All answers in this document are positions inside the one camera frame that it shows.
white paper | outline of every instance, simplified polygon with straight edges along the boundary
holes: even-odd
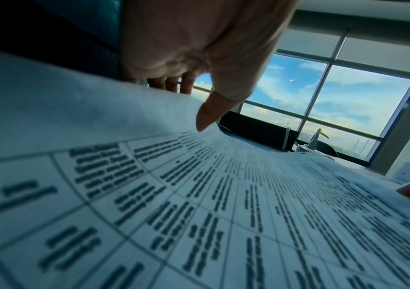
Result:
[[[410,288],[410,200],[0,53],[0,288]]]

